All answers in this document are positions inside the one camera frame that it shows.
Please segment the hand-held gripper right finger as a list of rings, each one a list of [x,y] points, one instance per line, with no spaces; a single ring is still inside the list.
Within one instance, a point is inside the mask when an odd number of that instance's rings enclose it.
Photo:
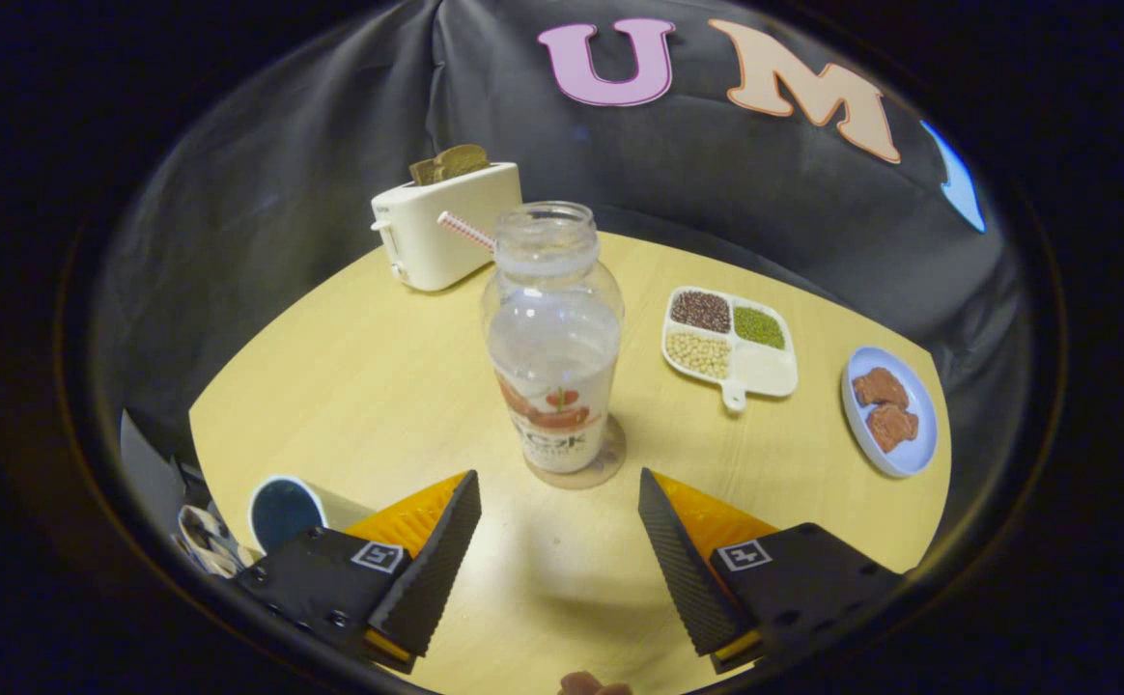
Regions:
[[[669,597],[716,673],[814,653],[905,581],[817,523],[776,529],[651,469],[638,487]]]

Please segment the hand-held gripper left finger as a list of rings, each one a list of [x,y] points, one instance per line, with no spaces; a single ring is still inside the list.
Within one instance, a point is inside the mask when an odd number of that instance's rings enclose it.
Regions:
[[[451,476],[346,531],[305,525],[235,584],[332,650],[413,673],[481,518],[478,473]]]

